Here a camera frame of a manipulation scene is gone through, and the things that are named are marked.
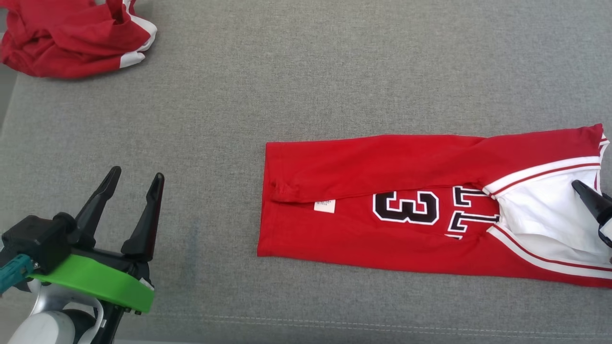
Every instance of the seam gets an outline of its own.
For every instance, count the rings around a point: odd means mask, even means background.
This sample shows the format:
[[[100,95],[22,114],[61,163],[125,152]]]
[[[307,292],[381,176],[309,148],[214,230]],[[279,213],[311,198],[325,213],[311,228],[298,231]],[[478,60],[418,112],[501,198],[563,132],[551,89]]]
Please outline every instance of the seam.
[[[489,330],[489,329],[460,329],[452,327],[427,327],[427,326],[405,326],[405,325],[388,325],[388,324],[368,324],[368,323],[349,323],[344,321],[324,321],[324,320],[297,320],[297,319],[281,319],[281,318],[262,318],[257,316],[230,316],[230,315],[211,315],[211,314],[180,314],[180,313],[167,313],[164,314],[149,314],[156,318],[164,318],[170,316],[178,317],[194,317],[194,318],[218,318],[218,319],[240,319],[240,320],[257,320],[257,321],[287,321],[292,323],[313,323],[313,324],[331,324],[333,326],[325,325],[313,325],[314,327],[329,327],[333,328],[335,325],[349,325],[349,326],[373,326],[373,327],[389,327],[394,329],[418,329],[418,330],[442,330],[442,331],[472,331],[472,332],[503,332],[503,333],[515,333],[515,334],[556,334],[556,335],[612,335],[612,333],[595,333],[595,332],[540,332],[540,331],[510,331],[510,330]],[[246,324],[245,322],[237,321],[237,323]]]
[[[202,320],[205,323],[224,323],[224,324],[246,324],[246,325],[269,325],[269,326],[287,326],[287,327],[309,327],[309,328],[325,328],[325,329],[341,329],[341,330],[360,330],[360,331],[375,331],[375,332],[394,332],[394,333],[412,333],[412,334],[442,334],[442,335],[462,335],[470,337],[504,337],[504,338],[537,338],[537,339],[558,339],[558,340],[606,340],[610,338],[571,338],[571,337],[541,337],[535,335],[501,335],[501,334],[470,334],[470,333],[454,333],[454,332],[428,332],[428,331],[407,331],[396,329],[369,329],[366,327],[348,327],[348,326],[323,326],[323,325],[304,325],[304,324],[274,324],[274,323],[258,323],[244,322],[231,320]]]

